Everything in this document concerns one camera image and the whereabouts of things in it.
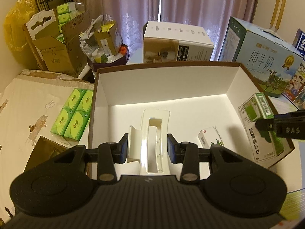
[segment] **yellow plastic bag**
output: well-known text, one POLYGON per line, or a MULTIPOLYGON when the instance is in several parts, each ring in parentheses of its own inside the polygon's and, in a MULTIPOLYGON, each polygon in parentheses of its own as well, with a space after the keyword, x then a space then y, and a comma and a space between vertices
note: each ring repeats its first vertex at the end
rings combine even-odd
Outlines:
POLYGON ((7 13, 3 24, 4 38, 13 53, 28 51, 29 46, 22 26, 36 13, 38 13, 36 0, 18 0, 7 13))

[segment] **box handle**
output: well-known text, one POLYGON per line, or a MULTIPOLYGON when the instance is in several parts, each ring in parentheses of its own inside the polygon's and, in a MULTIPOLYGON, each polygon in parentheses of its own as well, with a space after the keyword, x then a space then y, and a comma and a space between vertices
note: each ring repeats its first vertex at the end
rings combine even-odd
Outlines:
POLYGON ((170 175, 167 157, 167 127, 170 112, 166 110, 144 110, 141 129, 129 127, 127 162, 138 161, 140 175, 170 175), (148 130, 149 126, 157 128, 156 166, 157 172, 148 171, 148 130))

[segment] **metal screw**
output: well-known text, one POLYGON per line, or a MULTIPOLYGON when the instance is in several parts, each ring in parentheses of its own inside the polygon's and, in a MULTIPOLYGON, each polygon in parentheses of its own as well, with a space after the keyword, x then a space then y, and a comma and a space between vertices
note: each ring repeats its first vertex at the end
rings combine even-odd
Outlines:
POLYGON ((104 182, 109 182, 114 179, 114 175, 109 174, 109 173, 101 174, 99 179, 104 182))
POLYGON ((192 182, 192 181, 196 181, 198 176, 193 173, 186 173, 182 176, 182 178, 187 182, 192 182))

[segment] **white plastic object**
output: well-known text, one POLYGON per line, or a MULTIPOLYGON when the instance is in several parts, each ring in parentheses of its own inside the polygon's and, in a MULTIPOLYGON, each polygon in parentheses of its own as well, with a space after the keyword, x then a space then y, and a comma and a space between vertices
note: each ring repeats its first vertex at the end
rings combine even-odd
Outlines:
POLYGON ((144 110, 141 128, 129 127, 127 162, 140 163, 140 175, 170 175, 167 157, 167 127, 170 112, 166 110, 144 110), (148 171, 148 129, 149 126, 157 127, 156 136, 156 165, 157 172, 148 171))
MULTIPOLYGON (((56 21, 56 16, 52 9, 48 10, 48 11, 42 10, 39 13, 34 14, 33 17, 31 18, 31 20, 29 20, 27 23, 25 23, 25 25, 29 31, 29 34, 30 34, 32 40, 35 40, 36 39, 35 35, 54 21, 56 21), (34 29, 32 29, 32 26, 34 26, 37 22, 42 22, 44 20, 44 18, 49 18, 49 17, 51 17, 51 19, 44 22, 43 25, 39 25, 39 26, 35 27, 34 29)), ((39 56, 43 60, 40 50, 37 47, 36 47, 36 49, 38 51, 39 56)))

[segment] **open cardboard box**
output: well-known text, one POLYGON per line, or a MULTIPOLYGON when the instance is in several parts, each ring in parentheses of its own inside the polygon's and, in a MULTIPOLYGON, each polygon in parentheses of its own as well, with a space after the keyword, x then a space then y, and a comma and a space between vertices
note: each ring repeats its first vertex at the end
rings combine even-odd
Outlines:
POLYGON ((62 27, 65 44, 56 39, 59 35, 58 20, 35 35, 33 44, 41 51, 49 71, 78 77, 87 65, 87 58, 80 48, 79 34, 90 25, 86 11, 62 27))
MULTIPOLYGON (((238 107, 259 92, 263 90, 240 63, 169 62, 98 69, 88 147, 118 142, 130 125, 140 129, 144 110, 153 108, 170 111, 167 132, 178 142, 202 147, 198 133, 215 125, 226 148, 254 161, 238 107)), ((267 101, 277 114, 268 97, 267 101)), ((283 145, 282 154, 258 164, 269 168, 294 150, 290 139, 283 139, 283 145)), ((121 174, 139 174, 138 162, 115 164, 115 168, 118 178, 121 174)), ((182 164, 170 163, 170 173, 177 178, 181 168, 182 164)), ((200 178, 209 174, 208 164, 200 163, 200 178)), ((94 165, 92 177, 96 178, 94 165)))

